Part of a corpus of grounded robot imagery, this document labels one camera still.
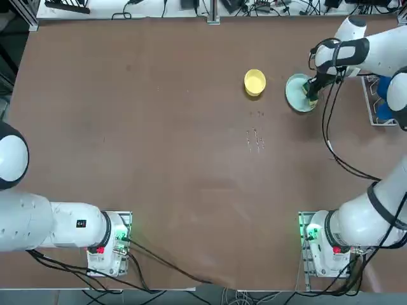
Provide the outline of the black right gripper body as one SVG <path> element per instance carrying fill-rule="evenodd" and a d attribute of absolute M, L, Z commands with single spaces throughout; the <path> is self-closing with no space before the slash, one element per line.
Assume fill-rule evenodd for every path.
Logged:
<path fill-rule="evenodd" d="M 337 76 L 331 74 L 317 73 L 313 80 L 314 89 L 323 89 L 336 81 Z"/>

